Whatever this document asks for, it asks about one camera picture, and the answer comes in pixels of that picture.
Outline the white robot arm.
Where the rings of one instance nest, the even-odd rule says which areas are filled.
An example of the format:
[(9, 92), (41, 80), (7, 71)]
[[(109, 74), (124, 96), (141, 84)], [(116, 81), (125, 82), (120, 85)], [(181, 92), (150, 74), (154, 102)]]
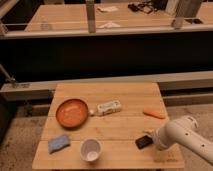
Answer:
[(213, 142), (195, 132), (198, 122), (192, 116), (183, 116), (168, 121), (152, 132), (158, 150), (166, 150), (175, 143), (188, 148), (213, 166)]

